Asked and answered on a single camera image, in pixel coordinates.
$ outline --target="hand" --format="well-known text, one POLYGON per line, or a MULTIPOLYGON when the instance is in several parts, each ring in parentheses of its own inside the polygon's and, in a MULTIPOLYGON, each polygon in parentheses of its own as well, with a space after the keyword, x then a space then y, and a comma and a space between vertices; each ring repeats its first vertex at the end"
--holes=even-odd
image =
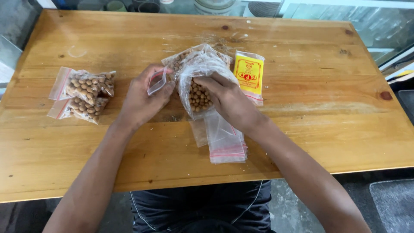
POLYGON ((239 86, 218 73, 197 77, 194 82, 210 91, 217 112, 236 129, 252 138, 269 118, 256 109, 239 86))
MULTIPOLYGON (((167 82, 151 96, 148 96, 147 93, 151 75, 163 68, 164 66, 161 64, 151 64, 138 77, 132 79, 121 112, 117 118, 118 122, 127 124, 128 127, 136 131, 170 101, 170 96, 175 86, 174 81, 167 82)), ((167 69, 167 74, 172 72, 172 69, 167 69)))

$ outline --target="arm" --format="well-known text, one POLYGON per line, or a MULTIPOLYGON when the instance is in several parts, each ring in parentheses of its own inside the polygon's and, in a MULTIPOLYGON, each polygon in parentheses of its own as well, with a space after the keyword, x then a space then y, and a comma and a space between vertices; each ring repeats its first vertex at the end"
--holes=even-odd
POLYGON ((371 232, 338 181, 260 113, 238 85, 216 73, 194 81, 209 89, 223 118, 262 146, 327 233, 371 232))
POLYGON ((162 68, 162 65, 150 65, 131 81, 120 114, 63 196, 44 233, 96 232, 109 203, 126 145, 135 131, 168 103, 174 90, 175 83, 170 81, 155 95, 148 96, 149 78, 162 68))

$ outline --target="yellow package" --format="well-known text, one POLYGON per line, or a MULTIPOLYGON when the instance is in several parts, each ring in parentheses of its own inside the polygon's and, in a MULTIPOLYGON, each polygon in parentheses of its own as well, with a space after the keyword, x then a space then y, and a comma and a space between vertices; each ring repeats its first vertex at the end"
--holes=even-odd
POLYGON ((255 53, 236 51, 234 76, 243 93, 258 106, 263 105, 262 78, 265 58, 255 53))

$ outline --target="wooden table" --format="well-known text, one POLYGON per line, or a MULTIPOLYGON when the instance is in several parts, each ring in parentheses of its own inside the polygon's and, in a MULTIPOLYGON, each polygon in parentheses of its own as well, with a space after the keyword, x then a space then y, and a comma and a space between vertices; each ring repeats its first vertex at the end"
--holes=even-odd
MULTIPOLYGON (((266 58, 259 109, 331 173, 414 166, 414 128, 348 22, 43 10, 0 105, 0 202, 62 196, 148 64, 200 43, 266 58), (61 66, 117 71, 99 125, 46 114, 61 66)), ((250 139, 213 165, 177 96, 132 138, 115 191, 281 177, 250 139)))

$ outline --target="wood knot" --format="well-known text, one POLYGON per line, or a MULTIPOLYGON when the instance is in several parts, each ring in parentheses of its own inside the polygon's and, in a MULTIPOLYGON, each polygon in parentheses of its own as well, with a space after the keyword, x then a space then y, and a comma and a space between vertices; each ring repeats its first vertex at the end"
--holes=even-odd
POLYGON ((381 92, 380 97, 383 100, 392 100, 392 95, 387 91, 381 92))
POLYGON ((353 35, 353 34, 354 34, 354 32, 353 32, 353 31, 348 30, 348 29, 346 29, 346 30, 345 30, 345 33, 346 33, 347 35, 353 35))

